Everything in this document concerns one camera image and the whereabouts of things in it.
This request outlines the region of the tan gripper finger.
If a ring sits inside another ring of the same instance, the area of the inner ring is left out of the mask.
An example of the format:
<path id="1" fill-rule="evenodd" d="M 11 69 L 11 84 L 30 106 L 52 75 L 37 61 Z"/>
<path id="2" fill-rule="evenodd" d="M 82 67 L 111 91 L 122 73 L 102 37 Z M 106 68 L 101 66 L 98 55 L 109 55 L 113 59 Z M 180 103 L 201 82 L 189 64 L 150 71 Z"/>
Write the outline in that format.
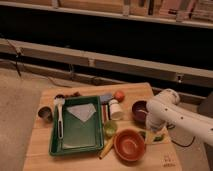
<path id="1" fill-rule="evenodd" d="M 145 143 L 146 144 L 152 144 L 155 138 L 155 134 L 151 131 L 146 132 L 146 138 L 145 138 Z"/>

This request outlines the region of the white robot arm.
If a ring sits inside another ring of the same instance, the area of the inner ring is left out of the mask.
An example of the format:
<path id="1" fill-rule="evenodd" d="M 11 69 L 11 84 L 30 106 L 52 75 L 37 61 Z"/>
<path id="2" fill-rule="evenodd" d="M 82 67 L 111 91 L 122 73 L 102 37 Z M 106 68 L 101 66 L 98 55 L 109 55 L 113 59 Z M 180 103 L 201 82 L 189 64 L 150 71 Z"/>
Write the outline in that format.
<path id="1" fill-rule="evenodd" d="M 181 108 L 179 102 L 180 96 L 173 89 L 164 89 L 150 98 L 146 103 L 146 128 L 158 132 L 169 122 L 213 146 L 213 118 Z"/>

